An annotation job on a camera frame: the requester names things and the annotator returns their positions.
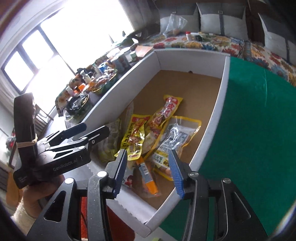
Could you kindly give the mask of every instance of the window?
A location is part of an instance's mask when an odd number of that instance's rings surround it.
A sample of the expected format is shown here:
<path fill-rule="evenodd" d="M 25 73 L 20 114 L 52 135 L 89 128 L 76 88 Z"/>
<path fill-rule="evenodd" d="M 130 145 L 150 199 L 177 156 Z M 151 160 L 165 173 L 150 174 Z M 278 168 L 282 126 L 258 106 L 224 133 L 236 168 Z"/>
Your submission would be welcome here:
<path fill-rule="evenodd" d="M 54 54 L 38 30 L 32 33 L 22 46 L 38 69 L 41 69 Z"/>
<path fill-rule="evenodd" d="M 71 0 L 36 26 L 1 69 L 19 94 L 32 92 L 36 104 L 49 113 L 76 70 L 121 41 L 123 31 L 134 29 L 118 0 Z"/>
<path fill-rule="evenodd" d="M 16 51 L 4 68 L 17 88 L 23 90 L 33 77 L 33 72 Z"/>
<path fill-rule="evenodd" d="M 111 48 L 111 38 L 120 41 L 122 31 L 127 34 L 134 31 L 118 0 L 86 0 L 83 5 L 81 1 L 71 0 L 45 20 L 41 28 L 74 71 L 106 53 Z"/>

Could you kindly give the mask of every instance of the white sleeve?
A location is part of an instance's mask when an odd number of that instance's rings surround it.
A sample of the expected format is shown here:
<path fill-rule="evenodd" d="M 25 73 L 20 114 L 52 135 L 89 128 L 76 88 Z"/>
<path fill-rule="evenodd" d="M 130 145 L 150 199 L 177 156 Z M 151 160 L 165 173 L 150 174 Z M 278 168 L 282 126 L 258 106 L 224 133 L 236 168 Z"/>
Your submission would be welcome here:
<path fill-rule="evenodd" d="M 20 201 L 19 205 L 17 206 L 17 210 L 15 211 L 11 219 L 25 235 L 28 234 L 30 228 L 36 220 L 35 218 L 27 214 L 24 208 L 23 200 Z"/>

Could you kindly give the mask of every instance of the orange bottle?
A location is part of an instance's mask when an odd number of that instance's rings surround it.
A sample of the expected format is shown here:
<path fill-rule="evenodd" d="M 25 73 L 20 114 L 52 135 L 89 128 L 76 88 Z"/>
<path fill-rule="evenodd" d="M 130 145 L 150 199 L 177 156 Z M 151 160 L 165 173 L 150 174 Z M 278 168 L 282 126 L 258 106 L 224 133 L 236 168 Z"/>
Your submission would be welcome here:
<path fill-rule="evenodd" d="M 147 187 L 148 191 L 152 195 L 156 195 L 158 193 L 157 186 L 151 176 L 151 173 L 149 172 L 143 157 L 140 157 L 139 159 L 136 160 L 137 165 L 139 166 L 139 170 L 142 175 L 143 182 L 145 186 Z"/>
<path fill-rule="evenodd" d="M 78 89 L 80 90 L 80 91 L 83 91 L 83 89 L 85 88 L 85 84 L 81 84 L 81 85 L 79 85 L 79 87 L 78 87 Z"/>

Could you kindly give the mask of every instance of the yellow packaging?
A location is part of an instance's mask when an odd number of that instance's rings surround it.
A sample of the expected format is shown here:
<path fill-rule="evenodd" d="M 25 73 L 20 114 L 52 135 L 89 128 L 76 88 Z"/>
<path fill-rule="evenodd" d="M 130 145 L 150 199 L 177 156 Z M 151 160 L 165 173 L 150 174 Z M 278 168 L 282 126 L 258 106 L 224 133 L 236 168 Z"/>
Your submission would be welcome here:
<path fill-rule="evenodd" d="M 189 144 L 201 127 L 201 121 L 182 116 L 173 116 L 161 131 L 157 141 L 152 147 L 156 151 L 149 158 L 156 165 L 154 170 L 166 179 L 173 181 L 170 176 L 168 162 L 169 150 L 176 150 L 181 157 L 182 150 Z"/>
<path fill-rule="evenodd" d="M 163 125 L 173 116 L 179 104 L 183 100 L 181 97 L 174 97 L 171 95 L 164 95 L 163 99 L 165 100 L 164 107 L 155 112 L 145 125 L 146 136 L 143 143 L 142 154 L 145 154 L 152 149 L 161 130 L 163 129 Z"/>
<path fill-rule="evenodd" d="M 144 124 L 149 119 L 150 115 L 132 115 L 120 146 L 120 149 L 126 149 L 128 161 L 137 160 L 141 156 L 142 145 L 145 139 Z"/>

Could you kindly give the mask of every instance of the floral fabric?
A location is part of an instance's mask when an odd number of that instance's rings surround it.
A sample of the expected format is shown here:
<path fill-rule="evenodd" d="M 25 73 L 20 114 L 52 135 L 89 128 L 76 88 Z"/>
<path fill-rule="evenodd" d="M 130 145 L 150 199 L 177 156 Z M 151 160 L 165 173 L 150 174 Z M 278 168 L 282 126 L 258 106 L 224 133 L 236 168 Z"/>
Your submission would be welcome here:
<path fill-rule="evenodd" d="M 280 56 L 272 53 L 267 48 L 255 43 L 216 34 L 199 33 L 196 41 L 187 41 L 186 35 L 166 38 L 157 34 L 141 44 L 161 48 L 193 48 L 229 53 L 233 57 L 253 62 L 271 72 L 283 77 L 286 81 L 296 86 L 296 67 L 289 64 Z"/>
<path fill-rule="evenodd" d="M 272 53 L 269 49 L 249 41 L 244 42 L 243 59 L 253 62 L 269 71 L 281 76 L 296 86 L 296 67 L 289 64 L 282 57 Z"/>

